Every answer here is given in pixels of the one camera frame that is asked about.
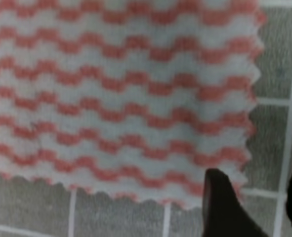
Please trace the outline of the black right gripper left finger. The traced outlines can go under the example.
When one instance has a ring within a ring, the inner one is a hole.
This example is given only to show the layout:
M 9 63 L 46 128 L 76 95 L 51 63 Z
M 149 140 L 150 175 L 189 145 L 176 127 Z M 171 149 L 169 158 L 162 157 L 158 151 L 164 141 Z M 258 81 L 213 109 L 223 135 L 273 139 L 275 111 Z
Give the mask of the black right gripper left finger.
M 210 168 L 205 173 L 202 205 L 204 237 L 266 237 L 245 212 L 228 176 Z

